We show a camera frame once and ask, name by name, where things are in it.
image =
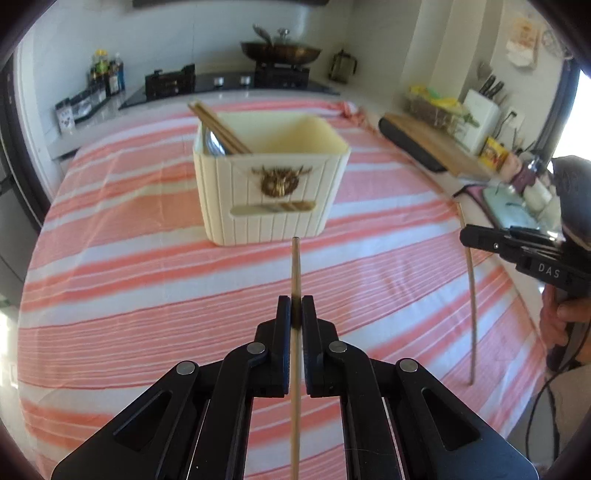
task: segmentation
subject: knife block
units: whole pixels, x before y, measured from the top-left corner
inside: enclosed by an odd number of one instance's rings
[[[193,154],[207,237],[234,246],[320,235],[350,156],[324,119],[220,113],[252,155],[212,156],[200,123]]]
[[[475,127],[467,122],[459,122],[455,137],[471,154],[479,155],[501,117],[501,109],[475,90],[468,92],[464,106],[470,110],[479,125]]]

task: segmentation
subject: floor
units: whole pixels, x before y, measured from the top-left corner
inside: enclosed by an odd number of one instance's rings
[[[0,297],[0,419],[19,445],[27,445],[28,437],[20,412],[17,381],[18,308],[7,305]],[[33,452],[23,452],[33,460]]]
[[[509,435],[507,440],[525,456],[525,432],[530,419],[534,400],[527,406],[524,414]],[[534,421],[530,431],[531,461],[535,465],[550,466],[554,458],[554,426],[550,396],[544,392],[535,410]]]

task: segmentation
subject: metal screw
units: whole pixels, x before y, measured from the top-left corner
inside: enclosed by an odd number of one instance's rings
[[[404,360],[400,361],[400,370],[411,374],[418,370],[418,363],[416,363],[411,358],[405,358]]]
[[[191,375],[195,371],[195,364],[193,362],[180,362],[177,365],[177,373],[179,375]]]
[[[347,351],[347,344],[337,340],[329,345],[329,349],[334,353],[344,353]]]
[[[248,350],[248,353],[251,353],[253,355],[258,355],[259,353],[263,353],[265,351],[265,344],[261,343],[261,342],[252,342],[249,343],[248,346],[246,347],[246,350]]]

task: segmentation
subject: pink and white striped cloth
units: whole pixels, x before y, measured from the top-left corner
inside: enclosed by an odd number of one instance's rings
[[[478,380],[468,385],[470,300],[456,209],[346,103],[282,100],[226,111],[322,115],[351,144],[326,230],[302,244],[303,291],[371,357],[416,358],[507,435],[544,370],[512,281],[474,252]],[[222,359],[290,290],[289,242],[221,248],[206,238],[186,113],[81,149],[51,207],[21,306],[22,411],[41,473],[177,362]],[[337,399],[302,398],[302,479],[345,478]],[[289,398],[256,400],[247,477],[287,479]]]

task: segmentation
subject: wooden chopstick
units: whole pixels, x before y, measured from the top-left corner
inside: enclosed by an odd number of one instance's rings
[[[460,225],[466,227],[466,218],[462,205],[456,203],[457,212],[460,217]],[[470,356],[470,385],[476,382],[476,349],[478,347],[478,312],[476,307],[476,280],[474,279],[474,263],[472,261],[472,251],[465,248],[466,265],[468,269],[468,282],[470,285],[470,308],[472,310],[472,354]]]
[[[228,149],[228,153],[233,155],[248,155],[252,152],[236,136],[222,120],[209,109],[205,104],[197,102],[189,105],[191,111],[199,117],[203,125],[209,128],[217,139]]]
[[[222,131],[219,130],[218,126],[212,119],[207,116],[201,109],[199,109],[196,105],[189,105],[191,111],[201,120],[201,123],[204,127],[209,129],[219,140],[219,142],[224,146],[226,153],[237,155],[239,154],[239,149],[232,143],[231,140],[228,140]]]
[[[291,480],[300,476],[301,355],[300,239],[296,237],[291,241]]]
[[[216,112],[211,110],[205,103],[198,102],[197,108],[199,108],[202,112],[204,112],[209,118],[215,121],[219,127],[219,129],[223,132],[224,136],[232,141],[234,145],[238,147],[238,150],[242,153],[250,153],[249,148],[236,136],[236,134],[232,131],[232,129],[223,121],[221,120]]]

